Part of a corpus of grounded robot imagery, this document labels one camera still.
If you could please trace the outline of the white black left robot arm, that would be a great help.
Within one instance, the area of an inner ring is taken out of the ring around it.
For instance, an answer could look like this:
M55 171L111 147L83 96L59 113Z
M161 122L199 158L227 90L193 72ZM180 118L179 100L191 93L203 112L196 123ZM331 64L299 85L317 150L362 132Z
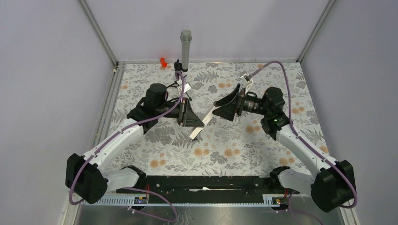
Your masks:
M70 191L89 204L96 203L107 192L125 187L135 193L143 191L145 173L136 166L106 170L121 151L144 136L162 117L175 119L182 127L205 126L194 113L188 98L180 96L168 100L167 97L165 85L151 84L117 130L83 155L72 154L67 160L65 180Z

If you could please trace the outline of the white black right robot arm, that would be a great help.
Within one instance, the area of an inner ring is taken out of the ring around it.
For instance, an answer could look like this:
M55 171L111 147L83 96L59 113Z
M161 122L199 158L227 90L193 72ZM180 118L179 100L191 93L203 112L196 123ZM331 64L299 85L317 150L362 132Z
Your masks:
M266 89L262 98L246 92L238 84L227 96L215 101L213 115L233 121L242 112L263 116L264 132L290 150L307 167L310 175L299 173L288 166L274 169L269 187L275 193L286 188L310 196L324 212L345 207L349 200L357 201L353 166L346 160L337 161L308 141L291 119L283 112L285 100L280 88Z

